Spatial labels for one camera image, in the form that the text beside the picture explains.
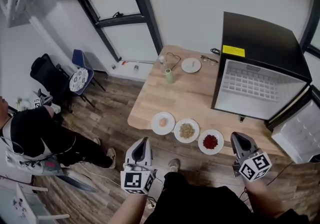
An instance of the sneaker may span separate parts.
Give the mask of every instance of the sneaker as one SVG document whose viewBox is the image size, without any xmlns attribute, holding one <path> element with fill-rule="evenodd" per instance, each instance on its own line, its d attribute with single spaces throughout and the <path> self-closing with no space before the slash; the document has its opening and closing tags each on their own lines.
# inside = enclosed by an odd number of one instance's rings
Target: sneaker
<svg viewBox="0 0 320 224">
<path fill-rule="evenodd" d="M 177 173 L 180 169 L 180 160 L 179 159 L 172 159 L 169 164 L 169 173 Z"/>
<path fill-rule="evenodd" d="M 109 169 L 114 169 L 116 167 L 116 151 L 113 147 L 110 147 L 106 153 L 107 157 L 112 159 L 112 164 Z"/>
<path fill-rule="evenodd" d="M 97 143 L 99 146 L 101 146 L 101 140 L 99 138 L 94 138 L 93 142 Z"/>
</svg>

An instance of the office chair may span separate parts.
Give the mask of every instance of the office chair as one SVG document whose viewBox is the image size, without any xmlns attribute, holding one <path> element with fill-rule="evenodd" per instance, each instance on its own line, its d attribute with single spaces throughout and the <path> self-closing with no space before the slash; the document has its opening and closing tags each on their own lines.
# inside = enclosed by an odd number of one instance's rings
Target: office chair
<svg viewBox="0 0 320 224">
<path fill-rule="evenodd" d="M 87 101 L 92 107 L 95 107 L 89 100 L 88 98 L 83 94 L 85 89 L 87 88 L 89 83 L 92 83 L 94 86 L 96 86 L 92 80 L 97 83 L 102 90 L 106 91 L 105 88 L 103 88 L 103 86 L 94 78 L 94 69 L 91 67 L 88 59 L 86 58 L 84 52 L 82 50 L 73 50 L 73 55 L 72 55 L 72 63 L 77 65 L 80 68 L 84 68 L 88 71 L 88 80 L 86 81 L 86 83 L 84 84 L 84 86 L 78 90 L 75 91 L 74 93 L 76 93 L 77 95 L 79 95 L 84 101 Z"/>
<path fill-rule="evenodd" d="M 49 55 L 44 54 L 33 62 L 30 76 L 50 92 L 54 104 L 64 107 L 63 103 L 67 102 L 64 108 L 72 113 L 70 109 L 72 98 L 72 93 L 69 89 L 70 76 L 61 68 L 60 64 L 54 66 Z"/>
</svg>

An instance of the blue chair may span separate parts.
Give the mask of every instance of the blue chair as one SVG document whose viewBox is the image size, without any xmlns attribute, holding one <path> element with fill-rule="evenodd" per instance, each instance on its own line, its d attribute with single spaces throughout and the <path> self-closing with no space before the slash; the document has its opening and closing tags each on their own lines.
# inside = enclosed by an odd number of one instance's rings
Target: blue chair
<svg viewBox="0 0 320 224">
<path fill-rule="evenodd" d="M 89 83 L 92 83 L 94 86 L 96 86 L 92 80 L 94 80 L 101 88 L 102 90 L 106 91 L 105 88 L 94 78 L 94 69 L 91 67 L 89 61 L 87 60 L 84 52 L 82 50 L 73 50 L 73 55 L 72 55 L 72 63 L 75 64 L 76 66 L 80 68 L 84 68 L 88 70 L 88 80 L 86 81 L 85 85 L 78 91 L 75 91 L 77 95 L 79 95 L 83 101 L 87 101 L 92 107 L 95 107 L 86 96 L 84 96 L 84 91 L 87 88 Z"/>
</svg>

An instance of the mini fridge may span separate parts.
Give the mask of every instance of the mini fridge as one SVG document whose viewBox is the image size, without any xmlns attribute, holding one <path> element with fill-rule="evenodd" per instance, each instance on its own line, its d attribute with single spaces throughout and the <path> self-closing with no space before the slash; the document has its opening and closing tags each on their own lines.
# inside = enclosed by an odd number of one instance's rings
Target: mini fridge
<svg viewBox="0 0 320 224">
<path fill-rule="evenodd" d="M 224 13 L 212 109 L 269 121 L 292 104 L 311 81 L 291 30 Z"/>
<path fill-rule="evenodd" d="M 320 162 L 320 91 L 315 86 L 265 124 L 296 164 Z"/>
</svg>

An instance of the person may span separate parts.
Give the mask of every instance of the person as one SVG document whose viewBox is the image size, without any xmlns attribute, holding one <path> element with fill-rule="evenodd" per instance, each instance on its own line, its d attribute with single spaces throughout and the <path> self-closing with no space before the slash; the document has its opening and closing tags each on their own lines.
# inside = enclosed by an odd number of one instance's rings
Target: person
<svg viewBox="0 0 320 224">
<path fill-rule="evenodd" d="M 115 168 L 116 152 L 113 148 L 109 148 L 105 153 L 99 139 L 95 139 L 94 142 L 80 133 L 63 127 L 52 120 L 53 116 L 53 108 L 43 105 L 17 112 L 10 117 L 8 103 L 0 96 L 1 139 L 8 143 L 3 128 L 10 120 L 10 136 L 15 153 L 35 158 L 44 153 L 45 143 L 52 154 L 58 154 L 59 163 L 65 166 L 89 162 L 102 168 Z"/>
<path fill-rule="evenodd" d="M 244 182 L 252 213 L 226 186 L 188 184 L 179 173 L 178 159 L 171 160 L 168 168 L 161 195 L 144 224 L 309 223 L 307 216 L 285 211 L 280 198 L 261 179 Z M 146 202 L 147 195 L 129 194 L 108 224 L 139 224 Z"/>
</svg>

